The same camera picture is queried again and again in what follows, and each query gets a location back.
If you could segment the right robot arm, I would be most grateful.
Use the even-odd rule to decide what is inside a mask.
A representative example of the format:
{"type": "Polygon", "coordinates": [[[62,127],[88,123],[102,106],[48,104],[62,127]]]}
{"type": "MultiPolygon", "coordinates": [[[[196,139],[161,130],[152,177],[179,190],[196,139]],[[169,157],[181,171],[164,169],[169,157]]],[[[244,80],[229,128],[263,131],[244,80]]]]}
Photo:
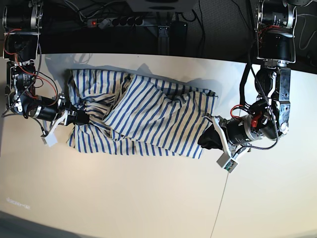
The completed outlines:
{"type": "Polygon", "coordinates": [[[89,115],[77,109],[58,92],[53,79],[40,72],[42,59],[39,36],[44,3],[25,0],[20,5],[7,5],[3,10],[3,58],[6,64],[6,111],[13,115],[63,125],[85,125],[89,115]]]}

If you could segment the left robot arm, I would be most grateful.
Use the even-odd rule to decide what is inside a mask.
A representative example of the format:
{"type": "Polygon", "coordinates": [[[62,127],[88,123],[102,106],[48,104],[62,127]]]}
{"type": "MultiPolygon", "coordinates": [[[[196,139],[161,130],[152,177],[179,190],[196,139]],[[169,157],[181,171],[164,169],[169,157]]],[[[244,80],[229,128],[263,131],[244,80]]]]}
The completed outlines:
{"type": "Polygon", "coordinates": [[[287,134],[290,114],[291,69],[296,61],[294,32],[297,8],[289,0],[261,0],[256,12],[254,40],[261,67],[252,67],[252,52],[240,82],[240,102],[231,112],[240,110],[242,116],[230,120],[208,116],[212,125],[200,136],[198,144],[204,149],[219,149],[234,158],[254,146],[252,141],[268,138],[276,146],[287,134]]]}

